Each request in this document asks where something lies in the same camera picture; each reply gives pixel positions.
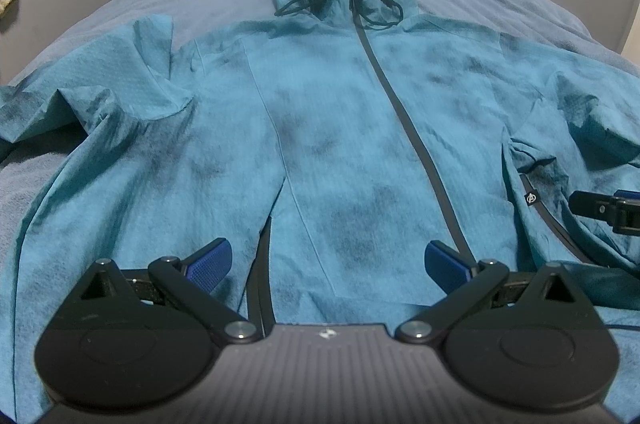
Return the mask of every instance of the white logo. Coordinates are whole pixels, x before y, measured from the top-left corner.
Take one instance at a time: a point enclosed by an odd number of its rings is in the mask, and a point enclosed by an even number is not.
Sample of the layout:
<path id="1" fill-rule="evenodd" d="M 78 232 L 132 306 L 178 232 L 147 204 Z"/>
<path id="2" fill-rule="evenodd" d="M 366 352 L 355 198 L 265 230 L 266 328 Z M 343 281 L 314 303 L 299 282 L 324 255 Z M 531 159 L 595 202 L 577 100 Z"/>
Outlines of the white logo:
<path id="1" fill-rule="evenodd" d="M 325 328 L 322 332 L 320 332 L 318 334 L 321 338 L 324 338 L 326 340 L 330 340 L 331 338 L 334 338 L 335 336 L 338 335 L 338 332 L 336 332 L 335 330 L 331 329 L 331 328 Z"/>

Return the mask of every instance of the black drawstring cord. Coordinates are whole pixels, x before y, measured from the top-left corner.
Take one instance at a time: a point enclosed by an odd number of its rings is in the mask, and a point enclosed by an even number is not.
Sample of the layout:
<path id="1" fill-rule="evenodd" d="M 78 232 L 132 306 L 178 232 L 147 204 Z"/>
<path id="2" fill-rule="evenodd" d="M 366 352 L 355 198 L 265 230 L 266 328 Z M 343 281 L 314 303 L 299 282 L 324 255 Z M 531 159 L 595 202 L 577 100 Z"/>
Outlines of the black drawstring cord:
<path id="1" fill-rule="evenodd" d="M 364 14 L 362 2 L 363 0 L 349 0 L 350 1 L 350 9 L 356 10 L 358 15 L 364 19 L 370 25 L 376 27 L 393 27 L 394 25 L 398 25 L 404 19 L 404 11 L 402 10 L 402 6 L 395 0 L 380 0 L 384 3 L 389 9 L 397 9 L 398 10 L 398 19 L 394 21 L 374 21 L 369 19 L 369 17 Z M 301 10 L 309 9 L 316 16 L 322 11 L 324 6 L 326 5 L 327 0 L 291 0 L 289 3 L 284 4 L 280 7 L 276 12 L 276 16 L 287 16 L 289 14 L 295 14 L 300 12 Z M 290 8 L 291 6 L 299 4 L 297 7 Z"/>

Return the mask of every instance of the black logo patch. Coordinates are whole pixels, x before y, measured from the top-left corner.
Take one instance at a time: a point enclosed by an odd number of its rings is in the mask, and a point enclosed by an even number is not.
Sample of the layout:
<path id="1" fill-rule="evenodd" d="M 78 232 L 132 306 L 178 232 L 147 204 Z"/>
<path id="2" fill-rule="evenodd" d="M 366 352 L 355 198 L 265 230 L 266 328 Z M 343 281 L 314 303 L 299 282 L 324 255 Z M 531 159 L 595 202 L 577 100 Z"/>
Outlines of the black logo patch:
<path id="1" fill-rule="evenodd" d="M 537 204 L 540 201 L 540 194 L 537 190 L 531 190 L 529 193 L 524 195 L 524 199 L 526 200 L 528 206 L 532 206 L 533 204 Z"/>

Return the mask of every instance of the metal screw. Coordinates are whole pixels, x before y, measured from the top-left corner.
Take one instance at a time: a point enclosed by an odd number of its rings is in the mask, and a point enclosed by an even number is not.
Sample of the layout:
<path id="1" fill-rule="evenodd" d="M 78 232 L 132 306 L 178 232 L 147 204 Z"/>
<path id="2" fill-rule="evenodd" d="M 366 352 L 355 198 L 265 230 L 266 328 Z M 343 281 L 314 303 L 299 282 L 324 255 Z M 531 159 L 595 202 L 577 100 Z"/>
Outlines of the metal screw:
<path id="1" fill-rule="evenodd" d="M 431 334 L 432 330 L 431 325 L 424 321 L 407 321 L 400 327 L 400 331 L 404 335 L 418 339 L 425 338 Z"/>
<path id="2" fill-rule="evenodd" d="M 249 321 L 234 321 L 225 327 L 228 336 L 240 340 L 252 337 L 257 331 L 255 325 Z"/>
<path id="3" fill-rule="evenodd" d="M 480 270 L 484 270 L 490 265 L 495 265 L 496 263 L 498 263 L 498 260 L 495 258 L 484 258 L 484 260 L 480 260 L 478 262 L 478 265 L 480 266 Z"/>

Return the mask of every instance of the black zipper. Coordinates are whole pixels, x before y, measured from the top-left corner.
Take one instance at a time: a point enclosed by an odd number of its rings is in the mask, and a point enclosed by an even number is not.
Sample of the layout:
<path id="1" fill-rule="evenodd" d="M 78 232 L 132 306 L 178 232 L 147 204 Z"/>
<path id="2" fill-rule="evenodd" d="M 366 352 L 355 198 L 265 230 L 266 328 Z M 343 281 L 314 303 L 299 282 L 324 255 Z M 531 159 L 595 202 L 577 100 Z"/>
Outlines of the black zipper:
<path id="1" fill-rule="evenodd" d="M 251 321 L 263 337 L 268 336 L 276 324 L 269 284 L 269 244 L 271 217 L 260 232 L 254 262 L 246 280 L 246 308 Z"/>
<path id="2" fill-rule="evenodd" d="M 520 175 L 520 180 L 522 180 L 522 185 L 524 185 L 525 195 L 529 195 L 531 192 L 535 191 L 534 187 L 529 182 L 529 178 L 526 175 Z M 566 229 L 558 222 L 554 216 L 549 212 L 546 206 L 542 203 L 540 199 L 535 204 L 532 204 L 532 207 L 536 208 L 536 211 L 540 215 L 540 218 L 547 224 L 548 228 L 551 229 L 551 232 L 556 235 L 556 237 L 562 242 L 562 244 L 569 250 L 571 254 L 573 254 L 578 260 L 583 263 L 595 264 L 591 261 L 586 254 L 580 249 L 578 244 L 575 243 L 574 239 L 571 235 L 566 231 Z"/>
<path id="3" fill-rule="evenodd" d="M 429 155 L 428 150 L 426 149 L 418 131 L 415 129 L 414 124 L 409 117 L 409 114 L 405 110 L 404 106 L 398 96 L 396 96 L 395 91 L 391 87 L 384 70 L 380 66 L 376 55 L 373 53 L 373 49 L 371 48 L 371 44 L 369 43 L 369 39 L 367 38 L 367 34 L 362 26 L 362 22 L 360 20 L 360 14 L 357 11 L 357 7 L 352 5 L 352 13 L 353 13 L 353 23 L 356 26 L 356 32 L 358 33 L 358 38 L 360 39 L 360 43 L 364 48 L 364 51 L 367 53 L 367 57 L 369 58 L 369 62 L 375 71 L 382 88 L 384 88 L 386 92 L 386 96 L 388 97 L 391 105 L 396 111 L 396 115 L 400 120 L 400 124 L 404 128 L 404 132 L 406 136 L 409 138 L 409 142 L 414 147 L 414 151 L 418 155 L 424 170 L 427 173 L 427 177 L 431 182 L 431 187 L 435 192 L 436 199 L 438 200 L 438 204 L 440 205 L 440 211 L 442 212 L 442 216 L 444 217 L 444 221 L 447 224 L 447 229 L 449 229 L 449 233 L 453 239 L 454 244 L 456 245 L 458 252 L 464 256 L 465 258 L 476 262 L 471 249 L 469 248 L 468 243 L 466 242 L 465 236 L 462 233 L 462 229 L 460 229 L 460 224 L 458 223 L 458 219 L 456 218 L 456 213 L 453 210 L 453 206 L 451 205 L 451 201 L 449 200 L 449 196 L 447 195 L 447 191 L 442 183 L 442 179 L 438 174 L 438 170 L 436 168 L 431 155 Z"/>

